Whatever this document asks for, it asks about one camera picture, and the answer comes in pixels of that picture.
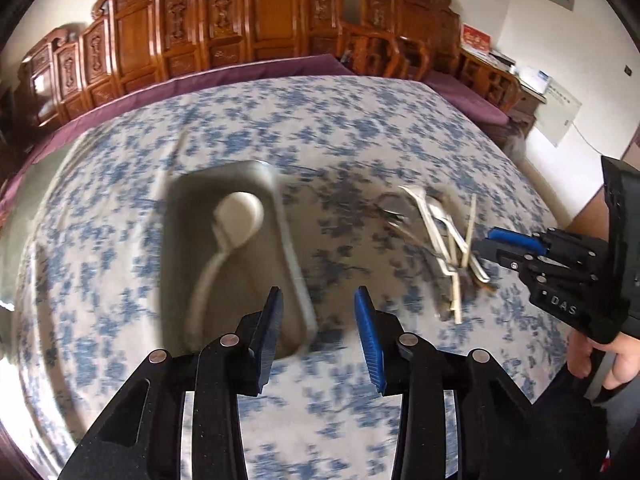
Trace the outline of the wooden side desk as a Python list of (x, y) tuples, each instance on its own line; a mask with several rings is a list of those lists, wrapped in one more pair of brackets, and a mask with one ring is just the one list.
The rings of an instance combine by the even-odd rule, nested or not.
[(468, 50), (460, 51), (456, 78), (526, 130), (533, 127), (537, 108), (546, 102), (502, 65)]

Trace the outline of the pale wooden chopstick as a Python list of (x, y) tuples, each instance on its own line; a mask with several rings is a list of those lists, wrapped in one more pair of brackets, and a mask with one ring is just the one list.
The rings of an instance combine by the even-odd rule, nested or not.
[(468, 224), (466, 225), (465, 231), (465, 248), (462, 249), (462, 260), (461, 267), (462, 269), (466, 269), (469, 266), (471, 259), (471, 250), (472, 250), (472, 241), (474, 234), (474, 226), (476, 219), (476, 206), (477, 206), (477, 197), (475, 194), (472, 194), (471, 197), (471, 207), (469, 211), (469, 219)]

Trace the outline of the purple under-tablecloth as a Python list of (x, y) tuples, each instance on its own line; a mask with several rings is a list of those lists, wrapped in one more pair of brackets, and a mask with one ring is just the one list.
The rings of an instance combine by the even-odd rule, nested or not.
[[(1, 199), (1, 213), (5, 216), (12, 209), (17, 191), (29, 167), (38, 164), (60, 148), (64, 148), (65, 145), (77, 139), (81, 133), (119, 115), (174, 96), (182, 96), (186, 93), (225, 86), (226, 84), (295, 76), (349, 76), (351, 73), (334, 56), (322, 54), (215, 68), (203, 73), (181, 76), (161, 84), (153, 84), (149, 88), (130, 94), (130, 96), (123, 96), (101, 105), (95, 110), (90, 110), (84, 116), (76, 118), (44, 136), (36, 143), (21, 169), (9, 180), (6, 192)], [(453, 76), (432, 70), (426, 76), (425, 83), (480, 128), (498, 128), (509, 125), (509, 116), (505, 112), (481, 98), (462, 82), (454, 79)]]

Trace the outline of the silver metal fork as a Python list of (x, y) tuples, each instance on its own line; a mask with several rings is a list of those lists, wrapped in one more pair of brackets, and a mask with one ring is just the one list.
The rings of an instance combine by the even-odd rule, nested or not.
[(401, 191), (404, 191), (415, 203), (418, 208), (420, 217), (424, 223), (427, 236), (437, 255), (442, 256), (446, 262), (450, 263), (450, 255), (448, 250), (448, 232), (442, 222), (436, 220), (426, 204), (426, 189), (419, 185), (401, 185)]

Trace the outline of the blue floral tablecloth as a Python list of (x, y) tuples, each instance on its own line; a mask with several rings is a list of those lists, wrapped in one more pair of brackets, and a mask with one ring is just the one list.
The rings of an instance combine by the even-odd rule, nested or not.
[[(239, 403), (255, 479), (384, 479), (399, 403), (369, 382), (352, 295), (373, 301), (437, 348), (491, 352), (536, 398), (564, 360), (566, 331), (488, 266), (460, 322), (436, 313), (423, 252), (384, 226), (378, 198), (417, 184), (475, 232), (551, 226), (510, 159), (433, 90), (411, 81), (293, 77), (190, 92), (84, 132), (35, 214), (14, 314), (9, 433), (53, 479), (141, 361), (183, 354), (184, 316), (215, 250), (210, 224), (226, 192), (257, 172), (260, 231), (227, 261), (210, 297), (215, 339), (284, 296), (280, 359), (264, 392)], [(280, 205), (270, 203), (273, 195)]]

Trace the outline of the steel spoon with cutout handle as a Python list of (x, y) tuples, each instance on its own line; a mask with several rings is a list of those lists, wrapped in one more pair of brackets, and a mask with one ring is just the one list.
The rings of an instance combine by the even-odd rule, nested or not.
[(482, 283), (486, 286), (490, 284), (490, 277), (484, 268), (480, 265), (477, 258), (470, 253), (469, 243), (462, 236), (454, 223), (452, 215), (446, 211), (445, 206), (435, 197), (427, 196), (426, 198), (427, 209), (432, 216), (442, 222), (448, 232), (448, 238), (450, 239), (449, 245), (454, 248), (456, 252), (460, 254), (458, 263), (463, 269), (468, 269), (477, 283)]

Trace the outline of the white box on desk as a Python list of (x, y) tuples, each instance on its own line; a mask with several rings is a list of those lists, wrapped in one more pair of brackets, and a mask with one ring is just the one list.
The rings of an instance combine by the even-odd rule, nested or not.
[(547, 91), (551, 77), (538, 70), (538, 68), (523, 65), (518, 69), (518, 79), (521, 84), (538, 94), (544, 94)]

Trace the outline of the red sign card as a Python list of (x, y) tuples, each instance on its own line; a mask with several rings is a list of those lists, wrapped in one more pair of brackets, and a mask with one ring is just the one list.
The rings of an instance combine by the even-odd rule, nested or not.
[(463, 23), (461, 45), (466, 50), (488, 54), (491, 50), (491, 36), (487, 32)]

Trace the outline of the grey metal utensil tray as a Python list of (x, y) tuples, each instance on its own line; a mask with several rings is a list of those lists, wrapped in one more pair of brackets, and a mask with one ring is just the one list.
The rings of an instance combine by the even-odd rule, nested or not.
[(172, 353), (195, 352), (184, 343), (184, 323), (196, 281), (217, 248), (213, 211), (233, 192), (256, 195), (264, 221), (228, 257), (213, 284), (201, 348), (231, 332), (243, 315), (261, 309), (276, 286), (283, 296), (276, 356), (292, 356), (309, 347), (318, 323), (286, 222), (278, 170), (257, 160), (194, 171), (169, 187), (160, 253), (160, 340)]

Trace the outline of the white wall poster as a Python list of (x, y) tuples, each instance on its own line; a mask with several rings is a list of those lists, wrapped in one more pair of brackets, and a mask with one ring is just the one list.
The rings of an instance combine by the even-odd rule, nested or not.
[(535, 127), (556, 148), (573, 125), (582, 102), (553, 78), (544, 99), (546, 102), (539, 105), (535, 113)]

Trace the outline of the carved wooden chair row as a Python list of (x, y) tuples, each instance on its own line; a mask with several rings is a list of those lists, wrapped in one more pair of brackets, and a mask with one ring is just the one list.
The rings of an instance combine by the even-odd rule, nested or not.
[[(121, 96), (213, 68), (336, 52), (345, 0), (96, 0), (88, 27), (60, 27), (25, 55), (16, 116), (51, 131)], [(426, 41), (452, 73), (460, 18), (451, 0), (359, 0), (357, 24)]]

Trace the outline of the brown wooden chopstick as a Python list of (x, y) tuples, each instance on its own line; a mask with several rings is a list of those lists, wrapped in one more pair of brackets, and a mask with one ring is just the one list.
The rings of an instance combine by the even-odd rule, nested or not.
[(445, 274), (451, 274), (461, 271), (458, 266), (454, 266), (453, 264), (446, 262), (445, 259), (442, 258), (442, 256), (437, 255), (436, 252), (434, 252), (434, 250), (431, 248), (431, 246), (427, 244), (427, 242), (424, 242), (422, 238), (416, 236), (416, 233), (413, 232), (413, 229), (411, 229), (411, 222), (409, 217), (404, 216), (403, 214), (396, 214), (396, 212), (389, 211), (381, 207), (378, 207), (378, 212), (380, 213), (381, 217), (387, 222), (387, 224), (394, 230), (399, 232), (405, 238), (408, 238), (408, 240), (410, 240), (410, 242), (413, 242), (413, 244), (421, 246), (429, 255), (431, 255), (436, 260), (441, 261), (446, 266), (446, 270), (444, 271)]

